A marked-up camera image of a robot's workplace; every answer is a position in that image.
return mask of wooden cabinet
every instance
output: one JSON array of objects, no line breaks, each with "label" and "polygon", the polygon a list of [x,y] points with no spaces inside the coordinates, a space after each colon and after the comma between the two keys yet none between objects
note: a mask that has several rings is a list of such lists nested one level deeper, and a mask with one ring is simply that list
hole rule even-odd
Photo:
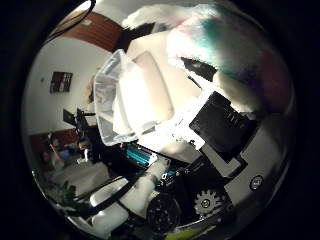
[{"label": "wooden cabinet", "polygon": [[[45,150],[44,140],[48,133],[35,134],[30,136],[31,149],[34,154],[38,155]],[[52,133],[52,138],[59,141],[59,146],[63,147],[66,144],[77,142],[78,136],[75,129],[67,129]]]},{"label": "wooden cabinet", "polygon": [[[62,24],[55,30],[55,32],[64,29],[66,26],[74,23],[75,21],[78,21],[81,17],[75,18],[71,21],[69,20],[78,14],[79,13],[76,12],[68,16],[64,21],[67,23]],[[121,36],[122,31],[122,27],[117,23],[101,14],[92,12],[84,21],[64,33],[62,36],[86,41],[112,52],[119,37]]]}]

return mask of gear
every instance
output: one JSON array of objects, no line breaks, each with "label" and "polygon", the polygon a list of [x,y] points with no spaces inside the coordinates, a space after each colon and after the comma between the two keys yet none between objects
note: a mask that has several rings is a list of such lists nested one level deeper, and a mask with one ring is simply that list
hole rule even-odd
[{"label": "gear", "polygon": [[195,210],[196,213],[205,216],[208,214],[214,214],[220,210],[223,205],[223,200],[225,196],[219,196],[217,192],[212,190],[207,190],[207,192],[202,191],[200,194],[197,194],[195,200]]}]

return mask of translucent plastic bin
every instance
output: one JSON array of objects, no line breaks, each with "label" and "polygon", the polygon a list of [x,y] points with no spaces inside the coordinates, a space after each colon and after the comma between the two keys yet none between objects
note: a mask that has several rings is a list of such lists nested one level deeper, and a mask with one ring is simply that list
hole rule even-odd
[{"label": "translucent plastic bin", "polygon": [[117,50],[95,76],[94,103],[107,146],[134,141],[173,115],[166,85],[147,52],[131,60]]}]

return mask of white wall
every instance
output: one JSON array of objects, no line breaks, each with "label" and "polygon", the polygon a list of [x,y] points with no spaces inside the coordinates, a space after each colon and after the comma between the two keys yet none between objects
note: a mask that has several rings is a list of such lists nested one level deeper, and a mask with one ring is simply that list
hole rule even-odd
[{"label": "white wall", "polygon": [[212,2],[212,0],[98,0],[93,11],[110,18],[121,25],[123,19],[144,5],[152,5],[157,3],[181,4]]},{"label": "white wall", "polygon": [[[34,62],[25,90],[23,113],[27,134],[70,129],[72,126],[62,121],[63,108],[75,112],[77,107],[84,107],[85,87],[110,55],[102,48],[73,38],[60,37],[47,44]],[[54,71],[73,73],[70,92],[50,94]]]}]

